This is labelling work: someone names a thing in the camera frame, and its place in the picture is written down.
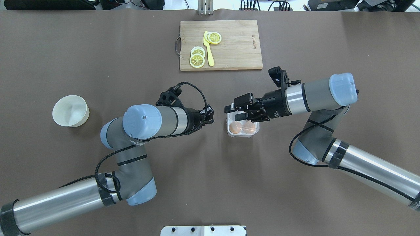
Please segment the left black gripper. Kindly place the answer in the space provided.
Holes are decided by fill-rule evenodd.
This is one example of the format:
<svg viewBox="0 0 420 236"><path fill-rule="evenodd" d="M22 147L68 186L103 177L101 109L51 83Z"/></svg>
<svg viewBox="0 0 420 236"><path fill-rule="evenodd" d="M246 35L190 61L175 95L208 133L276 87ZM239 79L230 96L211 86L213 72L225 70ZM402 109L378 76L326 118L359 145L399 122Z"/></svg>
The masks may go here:
<svg viewBox="0 0 420 236"><path fill-rule="evenodd" d="M185 135L189 135L195 129L201 129L202 126L214 123L214 110L210 105L206 105L204 109L200 110L186 108L185 112L187 115L187 127L184 131Z"/></svg>

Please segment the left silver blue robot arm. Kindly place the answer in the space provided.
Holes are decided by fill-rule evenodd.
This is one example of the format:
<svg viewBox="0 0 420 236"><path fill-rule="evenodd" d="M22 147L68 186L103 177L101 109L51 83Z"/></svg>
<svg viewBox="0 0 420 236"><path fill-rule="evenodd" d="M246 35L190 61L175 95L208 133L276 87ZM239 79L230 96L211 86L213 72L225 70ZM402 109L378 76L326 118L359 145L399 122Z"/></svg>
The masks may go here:
<svg viewBox="0 0 420 236"><path fill-rule="evenodd" d="M147 158L146 142L191 134L213 122L213 109L181 106L135 105L124 115L105 124L102 143L116 157L117 170L73 181L45 194L15 200L1 208L1 235L26 236L60 221L112 206L126 200L139 205L157 193Z"/></svg>

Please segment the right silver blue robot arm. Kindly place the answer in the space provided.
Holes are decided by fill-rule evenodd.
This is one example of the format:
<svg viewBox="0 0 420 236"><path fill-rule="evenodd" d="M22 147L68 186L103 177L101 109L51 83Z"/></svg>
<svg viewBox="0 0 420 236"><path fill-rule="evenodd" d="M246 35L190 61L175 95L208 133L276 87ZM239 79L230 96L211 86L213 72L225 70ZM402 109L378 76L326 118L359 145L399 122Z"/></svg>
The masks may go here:
<svg viewBox="0 0 420 236"><path fill-rule="evenodd" d="M279 66L269 70L278 87L256 98L252 93L236 97L225 113L237 112L236 121L264 122L309 112L303 130L289 145L290 155L309 167L328 167L386 194L419 211L419 176L333 136L351 104L358 100L351 73L302 83L291 81Z"/></svg>

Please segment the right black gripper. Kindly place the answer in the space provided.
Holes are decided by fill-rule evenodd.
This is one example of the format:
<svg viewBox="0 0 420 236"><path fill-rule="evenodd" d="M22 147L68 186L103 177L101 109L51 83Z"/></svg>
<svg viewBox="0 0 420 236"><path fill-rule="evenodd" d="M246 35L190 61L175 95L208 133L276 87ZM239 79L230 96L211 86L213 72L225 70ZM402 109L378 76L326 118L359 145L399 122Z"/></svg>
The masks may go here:
<svg viewBox="0 0 420 236"><path fill-rule="evenodd" d="M261 103L259 111L256 103ZM253 123L265 122L270 119L292 115L287 106L285 90L278 89L267 92L262 98L254 98L252 93L236 97L233 105L225 106L224 113L244 112L235 115L235 121L248 120Z"/></svg>

